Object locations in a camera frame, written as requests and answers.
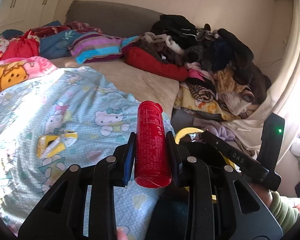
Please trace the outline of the green sleeve right forearm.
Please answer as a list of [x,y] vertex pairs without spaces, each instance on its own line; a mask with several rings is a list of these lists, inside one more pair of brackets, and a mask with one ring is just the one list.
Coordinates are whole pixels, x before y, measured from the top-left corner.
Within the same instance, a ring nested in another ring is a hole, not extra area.
[[300,217],[300,198],[288,198],[271,191],[270,211],[286,234]]

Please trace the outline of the person's right hand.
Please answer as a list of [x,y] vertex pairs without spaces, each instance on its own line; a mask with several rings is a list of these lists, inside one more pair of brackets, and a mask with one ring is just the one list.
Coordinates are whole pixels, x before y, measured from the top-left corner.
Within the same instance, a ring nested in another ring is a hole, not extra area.
[[270,207],[273,202],[273,197],[271,192],[268,189],[265,189],[263,186],[250,183],[250,187],[253,191],[259,196],[259,198],[264,202],[267,207]]

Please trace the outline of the person's left hand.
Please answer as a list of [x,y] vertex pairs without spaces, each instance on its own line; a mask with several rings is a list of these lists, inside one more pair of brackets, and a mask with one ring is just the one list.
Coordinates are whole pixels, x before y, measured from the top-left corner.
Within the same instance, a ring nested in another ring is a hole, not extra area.
[[117,239],[118,240],[128,240],[127,235],[125,234],[123,227],[117,227]]

